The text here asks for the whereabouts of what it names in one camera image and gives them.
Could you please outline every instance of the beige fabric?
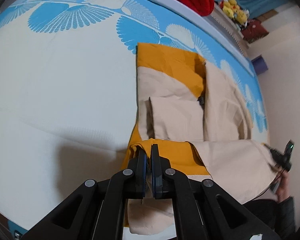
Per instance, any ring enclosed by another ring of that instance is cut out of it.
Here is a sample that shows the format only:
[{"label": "beige fabric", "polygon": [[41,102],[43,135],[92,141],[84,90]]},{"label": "beige fabric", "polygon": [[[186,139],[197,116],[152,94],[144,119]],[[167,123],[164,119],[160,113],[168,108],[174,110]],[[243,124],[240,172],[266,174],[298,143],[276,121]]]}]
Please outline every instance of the beige fabric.
[{"label": "beige fabric", "polygon": [[150,97],[154,137],[203,141],[203,109],[198,101]]},{"label": "beige fabric", "polygon": [[[202,114],[197,98],[183,83],[157,70],[138,67],[138,131],[142,140],[189,141],[211,178],[230,195],[240,203],[256,197],[275,178],[270,167],[274,163],[264,147],[247,140],[253,125],[243,95],[222,70],[209,62],[203,132],[199,131]],[[200,174],[188,177],[198,181],[210,178]],[[147,196],[128,201],[132,233],[157,234],[174,222],[170,201],[154,200],[150,190]]]}]

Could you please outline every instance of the yellow fabric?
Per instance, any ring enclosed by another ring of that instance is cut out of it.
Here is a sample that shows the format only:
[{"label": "yellow fabric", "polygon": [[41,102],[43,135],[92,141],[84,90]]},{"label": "yellow fabric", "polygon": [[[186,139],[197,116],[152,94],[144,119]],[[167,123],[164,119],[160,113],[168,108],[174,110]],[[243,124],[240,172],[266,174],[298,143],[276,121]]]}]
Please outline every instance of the yellow fabric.
[{"label": "yellow fabric", "polygon": [[[186,85],[196,98],[204,94],[205,60],[194,52],[164,45],[138,43],[137,66],[163,72]],[[150,157],[152,144],[158,144],[159,154],[170,160],[171,167],[186,175],[209,175],[198,153],[188,142],[174,142],[160,139],[142,141],[138,132],[138,121],[133,129],[122,169],[135,157],[137,146],[142,147]]]}]

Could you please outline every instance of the pile of stuffed toys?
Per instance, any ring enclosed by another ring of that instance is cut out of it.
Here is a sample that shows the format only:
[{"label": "pile of stuffed toys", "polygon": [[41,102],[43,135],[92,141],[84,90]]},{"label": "pile of stuffed toys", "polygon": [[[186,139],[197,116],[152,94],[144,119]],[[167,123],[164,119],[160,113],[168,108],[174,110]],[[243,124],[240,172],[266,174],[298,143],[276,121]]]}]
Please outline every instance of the pile of stuffed toys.
[{"label": "pile of stuffed toys", "polygon": [[230,19],[232,19],[233,22],[239,27],[239,29],[247,27],[249,11],[242,10],[237,4],[236,0],[222,0],[219,3],[219,6],[222,9],[223,13]]}]

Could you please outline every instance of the purple object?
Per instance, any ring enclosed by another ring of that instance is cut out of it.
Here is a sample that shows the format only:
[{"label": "purple object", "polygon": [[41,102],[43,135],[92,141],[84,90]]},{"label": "purple object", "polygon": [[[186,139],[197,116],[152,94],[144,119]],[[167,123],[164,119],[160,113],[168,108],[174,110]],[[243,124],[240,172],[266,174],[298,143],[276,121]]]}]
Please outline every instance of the purple object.
[{"label": "purple object", "polygon": [[268,66],[261,55],[253,59],[251,62],[257,76],[268,70]]}]

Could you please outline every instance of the hand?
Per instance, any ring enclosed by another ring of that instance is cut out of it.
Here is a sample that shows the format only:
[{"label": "hand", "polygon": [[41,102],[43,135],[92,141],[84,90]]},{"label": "hand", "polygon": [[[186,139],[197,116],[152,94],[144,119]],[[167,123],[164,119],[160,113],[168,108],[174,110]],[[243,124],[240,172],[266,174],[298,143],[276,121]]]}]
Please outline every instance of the hand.
[{"label": "hand", "polygon": [[287,171],[283,171],[282,174],[276,179],[276,181],[280,181],[280,185],[275,193],[278,197],[278,203],[286,200],[290,197],[289,192],[289,174]]}]

